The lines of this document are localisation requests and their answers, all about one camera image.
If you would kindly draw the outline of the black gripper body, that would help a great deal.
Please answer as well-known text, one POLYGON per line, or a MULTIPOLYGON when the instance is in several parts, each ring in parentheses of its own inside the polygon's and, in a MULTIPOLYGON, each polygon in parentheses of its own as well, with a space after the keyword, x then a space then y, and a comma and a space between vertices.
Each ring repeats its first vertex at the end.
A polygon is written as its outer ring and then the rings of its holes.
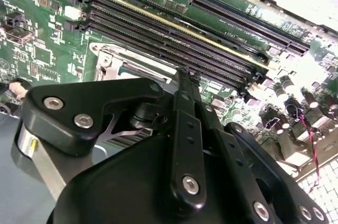
POLYGON ((220 160, 204 155, 207 200, 179 216, 167 197, 167 138, 154 137, 122 150, 73 178, 60 194, 52 223, 246 223, 220 160))

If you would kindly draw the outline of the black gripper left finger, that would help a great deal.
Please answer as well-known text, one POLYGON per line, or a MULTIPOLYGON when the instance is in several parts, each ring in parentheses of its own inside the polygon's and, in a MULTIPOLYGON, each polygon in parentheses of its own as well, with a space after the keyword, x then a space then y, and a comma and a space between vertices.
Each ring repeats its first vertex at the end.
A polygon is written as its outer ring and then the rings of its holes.
POLYGON ((32 88, 23 104, 18 147, 35 139, 60 157, 58 172, 69 172, 61 189, 51 175, 42 176, 57 203, 66 185, 93 167, 87 156, 97 142, 153 129, 142 141, 169 140, 167 197, 178 211, 200 211, 207 200, 202 123, 189 73, 179 70, 176 82, 174 93, 147 78, 32 88))

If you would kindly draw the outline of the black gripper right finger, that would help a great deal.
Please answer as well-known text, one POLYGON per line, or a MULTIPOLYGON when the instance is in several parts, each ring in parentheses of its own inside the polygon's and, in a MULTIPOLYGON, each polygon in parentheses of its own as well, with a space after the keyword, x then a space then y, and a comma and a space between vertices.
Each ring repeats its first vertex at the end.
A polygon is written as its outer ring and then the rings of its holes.
POLYGON ((320 206, 300 188, 241 125, 222 126, 201 100, 200 76, 189 74, 202 123, 208 190, 225 223, 328 223, 320 206))

